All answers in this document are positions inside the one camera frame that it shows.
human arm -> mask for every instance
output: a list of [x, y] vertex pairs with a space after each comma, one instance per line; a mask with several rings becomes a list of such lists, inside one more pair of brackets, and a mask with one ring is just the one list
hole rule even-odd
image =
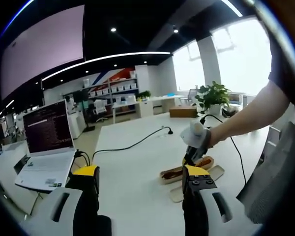
[[289, 106], [284, 92], [271, 80], [255, 99], [236, 115], [211, 129], [210, 147], [230, 136], [263, 128], [281, 117]]

ceiling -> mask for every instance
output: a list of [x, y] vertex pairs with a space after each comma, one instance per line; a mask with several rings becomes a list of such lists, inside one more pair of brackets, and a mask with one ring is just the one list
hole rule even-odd
[[[14, 0], [6, 7], [6, 2], [0, 2], [0, 34], [16, 12], [27, 0]], [[240, 0], [231, 0], [243, 13], [252, 11]], [[84, 15], [84, 45], [85, 60], [130, 52], [166, 51], [174, 52], [179, 47], [193, 39], [201, 39], [209, 35], [209, 29], [216, 28], [238, 18], [220, 0], [34, 0], [13, 21], [10, 27], [0, 37], [0, 58], [4, 48], [20, 33], [42, 19], [57, 12], [85, 4]], [[179, 28], [179, 33], [172, 32], [173, 25]], [[85, 64], [51, 77], [43, 83], [48, 89], [61, 83], [103, 70], [124, 68], [143, 64], [158, 65], [169, 55], [161, 56], [128, 56], [106, 59]], [[26, 107], [41, 105], [43, 92], [40, 80], [60, 69], [82, 61], [75, 61], [59, 66], [31, 79], [4, 101], [0, 99], [0, 111], [12, 99], [14, 104], [6, 112], [22, 110]]]

laptop screen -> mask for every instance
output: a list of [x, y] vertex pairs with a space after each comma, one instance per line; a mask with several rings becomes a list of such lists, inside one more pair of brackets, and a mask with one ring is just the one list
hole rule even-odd
[[73, 147], [65, 101], [25, 115], [24, 130], [30, 153]]

window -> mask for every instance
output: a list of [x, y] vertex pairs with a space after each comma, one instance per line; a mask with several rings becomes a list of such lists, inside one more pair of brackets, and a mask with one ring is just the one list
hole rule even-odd
[[189, 91], [205, 84], [202, 61], [196, 41], [173, 53], [177, 91]]
[[271, 51], [256, 18], [237, 21], [212, 32], [221, 83], [234, 92], [256, 95], [268, 82]]

laptop keyboard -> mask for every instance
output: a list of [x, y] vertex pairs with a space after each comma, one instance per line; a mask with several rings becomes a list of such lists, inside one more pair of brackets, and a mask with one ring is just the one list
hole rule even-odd
[[55, 156], [48, 156], [46, 158], [35, 158], [33, 161], [29, 160], [24, 166], [24, 171], [62, 171], [68, 168], [69, 162], [72, 160], [66, 154], [56, 154]]

